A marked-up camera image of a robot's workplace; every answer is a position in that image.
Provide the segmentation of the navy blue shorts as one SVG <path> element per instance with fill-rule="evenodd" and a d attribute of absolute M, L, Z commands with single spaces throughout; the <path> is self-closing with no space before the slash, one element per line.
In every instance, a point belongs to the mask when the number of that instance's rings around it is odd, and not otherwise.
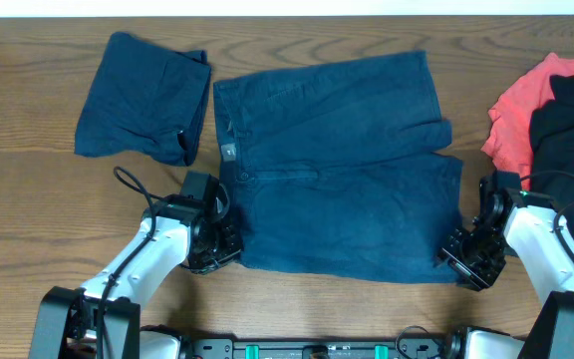
<path fill-rule="evenodd" d="M 424 52 L 255 73 L 213 86 L 220 179 L 250 269 L 453 283 L 460 224 Z"/>

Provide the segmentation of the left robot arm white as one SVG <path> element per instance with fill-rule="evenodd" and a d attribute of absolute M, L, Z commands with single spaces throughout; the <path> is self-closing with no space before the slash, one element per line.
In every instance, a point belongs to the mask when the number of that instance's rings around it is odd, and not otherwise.
<path fill-rule="evenodd" d="M 142 327 L 143 309 L 181 267 L 207 274 L 241 251 L 226 199 L 173 194 L 152 202 L 135 237 L 97 275 L 76 289 L 55 286 L 43 297 L 32 358 L 188 358 L 191 346 L 163 326 Z"/>

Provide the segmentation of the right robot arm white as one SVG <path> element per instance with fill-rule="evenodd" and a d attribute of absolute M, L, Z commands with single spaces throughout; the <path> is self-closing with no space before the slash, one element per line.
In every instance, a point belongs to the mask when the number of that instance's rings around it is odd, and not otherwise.
<path fill-rule="evenodd" d="M 459 286 L 492 286 L 505 258 L 520 259 L 542 304 L 527 337 L 464 326 L 449 334 L 445 358 L 574 358 L 574 238 L 564 208 L 527 191 L 516 173 L 495 171 L 479 182 L 480 212 L 472 229 L 457 228 L 437 253 Z"/>

